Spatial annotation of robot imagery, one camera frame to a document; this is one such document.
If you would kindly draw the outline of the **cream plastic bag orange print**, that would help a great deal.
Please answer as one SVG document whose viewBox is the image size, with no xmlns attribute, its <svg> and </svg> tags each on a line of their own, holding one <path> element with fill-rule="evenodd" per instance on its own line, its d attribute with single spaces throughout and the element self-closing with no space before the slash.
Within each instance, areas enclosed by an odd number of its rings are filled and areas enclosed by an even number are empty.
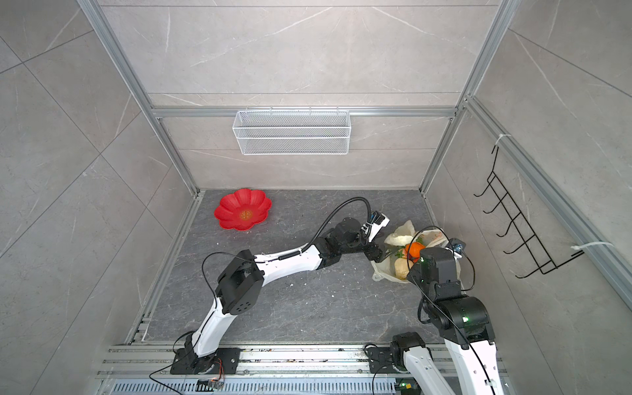
<svg viewBox="0 0 632 395">
<path fill-rule="evenodd" d="M 414 265 L 414 258 L 407 258 L 404 251 L 410 243 L 419 243 L 424 248 L 449 248 L 447 236 L 436 226 L 417 232 L 412 221 L 400 225 L 384 241 L 386 252 L 380 261 L 371 261 L 374 281 L 388 280 L 395 283 L 408 282 L 408 269 Z"/>
</svg>

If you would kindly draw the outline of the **orange fake fruit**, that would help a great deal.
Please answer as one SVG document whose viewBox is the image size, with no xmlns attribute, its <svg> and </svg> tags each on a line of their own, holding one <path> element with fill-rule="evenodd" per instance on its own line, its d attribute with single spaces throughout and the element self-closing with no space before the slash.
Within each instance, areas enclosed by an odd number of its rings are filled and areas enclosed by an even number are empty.
<svg viewBox="0 0 632 395">
<path fill-rule="evenodd" d="M 425 248 L 426 247 L 422 243 L 412 242 L 404 247 L 405 257 L 408 260 L 417 262 L 418 259 L 421 257 L 421 251 Z"/>
</svg>

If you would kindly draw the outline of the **red flower-shaped plastic bowl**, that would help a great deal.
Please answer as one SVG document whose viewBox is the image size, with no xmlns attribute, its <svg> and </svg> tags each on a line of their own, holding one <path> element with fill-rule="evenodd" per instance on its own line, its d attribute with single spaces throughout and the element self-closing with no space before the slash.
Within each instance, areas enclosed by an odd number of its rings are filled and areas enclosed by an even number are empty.
<svg viewBox="0 0 632 395">
<path fill-rule="evenodd" d="M 222 229 L 246 231 L 264 222 L 272 206 L 262 190 L 239 189 L 220 200 L 214 217 Z"/>
</svg>

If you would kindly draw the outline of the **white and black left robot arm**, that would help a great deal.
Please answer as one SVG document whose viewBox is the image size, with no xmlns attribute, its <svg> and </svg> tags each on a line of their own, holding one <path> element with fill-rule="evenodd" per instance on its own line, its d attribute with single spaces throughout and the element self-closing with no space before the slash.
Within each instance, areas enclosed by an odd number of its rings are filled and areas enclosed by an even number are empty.
<svg viewBox="0 0 632 395">
<path fill-rule="evenodd" d="M 188 341 L 191 353 L 197 358 L 214 355 L 236 316 L 251 309 L 261 289 L 273 281 L 328 268 L 345 254 L 363 253 L 370 261 L 380 260 L 383 250 L 375 243 L 375 237 L 388 224 L 388 217 L 373 212 L 363 225 L 345 218 L 324 235 L 296 249 L 260 255 L 241 251 L 217 279 L 212 307 Z"/>
</svg>

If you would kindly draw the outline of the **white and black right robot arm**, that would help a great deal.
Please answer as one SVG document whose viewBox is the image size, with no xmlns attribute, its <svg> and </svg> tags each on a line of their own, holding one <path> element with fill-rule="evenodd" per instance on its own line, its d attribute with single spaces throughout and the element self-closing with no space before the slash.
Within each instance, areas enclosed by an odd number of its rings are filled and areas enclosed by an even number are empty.
<svg viewBox="0 0 632 395">
<path fill-rule="evenodd" d="M 407 279 L 421 291 L 421 309 L 444 339 L 461 392 L 502 394 L 490 315 L 479 299 L 462 290 L 456 268 L 460 257 L 448 248 L 425 248 L 409 264 Z M 410 373 L 422 393 L 454 393 L 418 333 L 394 336 L 390 350 L 393 366 Z"/>
</svg>

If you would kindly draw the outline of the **beige fake fruit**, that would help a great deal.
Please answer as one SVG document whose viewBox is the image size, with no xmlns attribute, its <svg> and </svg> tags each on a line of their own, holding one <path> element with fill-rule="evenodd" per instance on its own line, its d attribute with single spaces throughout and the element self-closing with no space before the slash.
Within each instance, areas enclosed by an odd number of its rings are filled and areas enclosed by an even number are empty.
<svg viewBox="0 0 632 395">
<path fill-rule="evenodd" d="M 406 280 L 408 277 L 408 273 L 410 273 L 410 268 L 412 265 L 413 262 L 410 260 L 406 260 L 406 258 L 396 259 L 393 263 L 396 278 L 400 280 Z"/>
</svg>

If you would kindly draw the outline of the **white zip tie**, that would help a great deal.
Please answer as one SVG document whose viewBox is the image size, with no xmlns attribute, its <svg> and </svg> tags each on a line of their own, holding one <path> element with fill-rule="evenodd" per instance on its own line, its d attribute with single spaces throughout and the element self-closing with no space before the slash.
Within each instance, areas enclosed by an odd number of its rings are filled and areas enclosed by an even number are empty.
<svg viewBox="0 0 632 395">
<path fill-rule="evenodd" d="M 589 243 L 585 243 L 582 245 L 571 245 L 571 249 L 575 250 L 575 251 L 579 251 L 579 250 L 585 250 L 589 247 L 595 247 L 595 246 L 606 246 L 606 247 L 615 247 L 613 243 L 610 242 L 606 242 L 606 241 L 593 241 L 593 242 L 589 242 Z"/>
</svg>

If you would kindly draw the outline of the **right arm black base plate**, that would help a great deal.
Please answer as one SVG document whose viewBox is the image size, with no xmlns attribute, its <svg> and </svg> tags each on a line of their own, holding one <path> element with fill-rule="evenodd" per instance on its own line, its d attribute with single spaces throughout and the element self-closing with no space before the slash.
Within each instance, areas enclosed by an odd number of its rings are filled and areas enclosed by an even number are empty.
<svg viewBox="0 0 632 395">
<path fill-rule="evenodd" d="M 370 343 L 365 345 L 364 353 L 372 374 L 406 374 L 407 372 L 403 367 L 395 365 L 389 347 L 378 347 Z"/>
</svg>

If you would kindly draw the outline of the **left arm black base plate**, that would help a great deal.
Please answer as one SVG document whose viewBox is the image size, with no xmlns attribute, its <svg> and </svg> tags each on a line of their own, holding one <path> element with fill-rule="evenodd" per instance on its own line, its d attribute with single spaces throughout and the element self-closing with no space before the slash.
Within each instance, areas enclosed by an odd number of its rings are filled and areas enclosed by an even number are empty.
<svg viewBox="0 0 632 395">
<path fill-rule="evenodd" d="M 214 355 L 196 357 L 193 351 L 180 348 L 176 351 L 171 375 L 234 375 L 240 360 L 240 348 L 219 348 Z"/>
</svg>

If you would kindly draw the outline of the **aluminium rail base frame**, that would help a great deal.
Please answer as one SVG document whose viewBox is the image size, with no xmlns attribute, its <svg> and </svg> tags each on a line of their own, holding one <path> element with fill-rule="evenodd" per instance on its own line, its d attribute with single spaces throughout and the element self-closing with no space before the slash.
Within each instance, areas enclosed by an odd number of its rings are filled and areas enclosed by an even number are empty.
<svg viewBox="0 0 632 395">
<path fill-rule="evenodd" d="M 462 393 L 444 344 L 426 344 L 453 394 Z M 245 345 L 234 375 L 171 375 L 166 344 L 111 347 L 97 370 L 103 394 L 399 394 L 421 393 L 413 376 L 372 374 L 361 345 Z M 497 359 L 503 393 L 509 391 Z"/>
</svg>

